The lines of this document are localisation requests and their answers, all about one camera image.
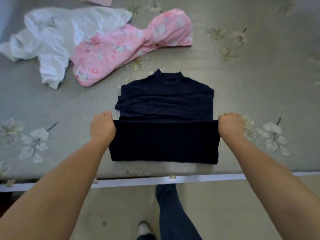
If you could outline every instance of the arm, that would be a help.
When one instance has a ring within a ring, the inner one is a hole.
[[[69,240],[115,133],[110,111],[95,115],[91,141],[43,176],[0,218],[0,239]]]
[[[243,136],[238,114],[219,116],[218,130],[281,237],[320,239],[320,198]]]

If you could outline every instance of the person's right arm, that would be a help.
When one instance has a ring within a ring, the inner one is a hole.
[[[218,130],[282,239],[320,239],[320,198],[244,137],[240,115],[219,116]]]

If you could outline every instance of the hand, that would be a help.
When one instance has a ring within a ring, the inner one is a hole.
[[[116,127],[110,110],[94,115],[90,123],[91,141],[107,148],[114,139],[115,134]]]
[[[244,136],[244,122],[237,113],[225,113],[220,115],[218,119],[218,132],[224,141],[229,138]]]

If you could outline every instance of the white shoe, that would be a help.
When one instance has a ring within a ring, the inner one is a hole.
[[[138,225],[138,231],[137,231],[138,236],[146,235],[148,233],[151,233],[151,230],[148,224],[146,222],[140,222]]]

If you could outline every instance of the pant leg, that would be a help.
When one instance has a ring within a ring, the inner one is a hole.
[[[157,240],[157,238],[155,237],[154,234],[149,233],[149,234],[138,236],[137,240]]]
[[[160,206],[161,240],[202,240],[182,208],[175,184],[157,185],[155,195]]]

